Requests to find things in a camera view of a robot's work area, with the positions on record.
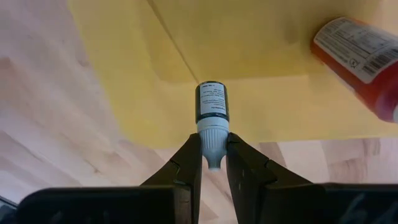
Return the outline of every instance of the small bottle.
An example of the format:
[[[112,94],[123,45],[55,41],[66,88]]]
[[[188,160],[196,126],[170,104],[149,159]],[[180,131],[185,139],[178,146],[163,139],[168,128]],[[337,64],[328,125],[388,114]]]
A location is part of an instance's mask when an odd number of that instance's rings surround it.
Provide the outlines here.
[[[398,123],[398,37],[347,17],[324,25],[311,51],[380,119]]]
[[[226,155],[229,133],[226,87],[220,82],[203,82],[197,86],[195,95],[196,123],[203,156],[209,170],[219,170],[221,160]]]

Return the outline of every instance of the wood grain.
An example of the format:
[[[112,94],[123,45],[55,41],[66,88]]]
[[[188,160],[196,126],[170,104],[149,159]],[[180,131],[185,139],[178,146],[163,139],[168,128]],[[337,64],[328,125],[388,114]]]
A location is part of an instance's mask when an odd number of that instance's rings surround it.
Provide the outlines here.
[[[64,0],[3,0],[0,28],[0,195],[138,185],[177,150],[123,136]],[[314,182],[398,182],[395,138],[252,145]],[[202,178],[201,223],[236,223],[225,159]]]

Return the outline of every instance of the white bottle cap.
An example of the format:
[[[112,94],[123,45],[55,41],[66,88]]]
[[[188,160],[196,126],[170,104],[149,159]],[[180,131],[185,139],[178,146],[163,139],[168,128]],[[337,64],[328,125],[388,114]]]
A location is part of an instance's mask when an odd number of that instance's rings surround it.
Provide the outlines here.
[[[229,123],[224,118],[210,117],[201,119],[197,128],[208,168],[211,171],[217,171],[221,168],[221,160],[226,155]]]

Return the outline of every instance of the barcode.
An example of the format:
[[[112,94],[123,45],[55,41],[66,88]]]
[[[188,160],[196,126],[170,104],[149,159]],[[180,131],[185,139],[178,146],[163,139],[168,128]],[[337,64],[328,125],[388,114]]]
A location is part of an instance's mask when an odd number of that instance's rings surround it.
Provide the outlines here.
[[[362,68],[369,76],[374,77],[378,72],[393,60],[398,59],[398,49],[389,49],[374,59],[368,61]]]

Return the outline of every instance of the yellow tray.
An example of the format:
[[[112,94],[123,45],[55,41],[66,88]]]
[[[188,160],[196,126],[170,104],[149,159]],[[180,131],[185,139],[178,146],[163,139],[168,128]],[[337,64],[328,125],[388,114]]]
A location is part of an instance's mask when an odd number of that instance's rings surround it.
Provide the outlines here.
[[[341,15],[398,33],[395,0],[70,0],[126,136],[174,147],[196,131],[195,87],[228,89],[246,141],[396,136],[309,51]]]

